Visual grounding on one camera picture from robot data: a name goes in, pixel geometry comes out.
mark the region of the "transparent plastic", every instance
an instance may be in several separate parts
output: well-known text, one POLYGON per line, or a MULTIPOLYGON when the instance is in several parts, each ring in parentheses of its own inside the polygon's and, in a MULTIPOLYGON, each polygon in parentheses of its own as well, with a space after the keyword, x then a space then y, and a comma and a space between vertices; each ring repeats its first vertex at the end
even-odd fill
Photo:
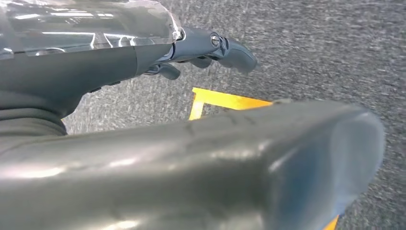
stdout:
POLYGON ((170 44, 179 20, 149 0, 0 0, 0 59, 170 44))

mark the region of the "yellow floor marking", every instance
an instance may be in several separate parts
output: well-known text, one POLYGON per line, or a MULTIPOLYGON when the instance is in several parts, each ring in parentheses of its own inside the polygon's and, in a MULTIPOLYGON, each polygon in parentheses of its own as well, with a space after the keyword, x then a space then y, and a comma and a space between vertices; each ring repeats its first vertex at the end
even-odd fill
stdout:
MULTIPOLYGON (((195 95, 189 120, 196 120, 202 117, 204 104, 211 104, 235 110, 253 109, 272 105, 272 102, 232 95, 223 92, 216 92, 200 88, 193 88, 192 91, 195 93, 195 95)), ((338 216, 323 230, 334 230, 336 228, 337 221, 338 216)))
POLYGON ((334 230, 334 229, 336 229, 337 221, 338 221, 338 216, 332 222, 330 222, 323 230, 334 230))

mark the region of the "metal bolt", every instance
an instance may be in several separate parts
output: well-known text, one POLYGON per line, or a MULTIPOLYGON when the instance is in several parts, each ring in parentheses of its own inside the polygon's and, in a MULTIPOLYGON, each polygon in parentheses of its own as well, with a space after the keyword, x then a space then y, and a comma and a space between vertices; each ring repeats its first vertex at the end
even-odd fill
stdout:
POLYGON ((212 45, 217 47, 220 44, 220 38, 217 35, 212 36, 212 45))

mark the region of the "robotic hand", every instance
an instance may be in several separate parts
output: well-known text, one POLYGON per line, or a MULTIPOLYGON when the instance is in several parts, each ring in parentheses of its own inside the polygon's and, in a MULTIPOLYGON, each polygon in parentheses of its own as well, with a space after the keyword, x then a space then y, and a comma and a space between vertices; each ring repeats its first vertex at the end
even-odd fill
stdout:
POLYGON ((227 68, 236 68, 242 73, 250 73, 257 66, 257 59, 241 43, 225 38, 210 30, 184 28, 180 38, 173 43, 170 52, 160 58, 145 74, 160 73, 167 79, 174 80, 180 75, 169 62, 190 62, 204 69, 212 60, 227 68))

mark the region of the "gray surface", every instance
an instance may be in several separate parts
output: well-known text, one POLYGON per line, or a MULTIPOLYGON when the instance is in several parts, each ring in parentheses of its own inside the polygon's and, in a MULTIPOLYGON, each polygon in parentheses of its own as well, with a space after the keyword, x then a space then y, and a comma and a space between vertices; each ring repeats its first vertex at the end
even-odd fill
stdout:
MULTIPOLYGON (((213 65, 181 66, 169 81, 142 76, 83 98, 70 133, 185 120, 192 87, 263 100, 331 99, 362 104, 387 131, 383 167, 340 228, 406 228, 406 3, 404 0, 161 0, 184 24, 248 45, 262 71, 248 77, 213 65)), ((218 108, 208 108, 210 113, 218 108)))

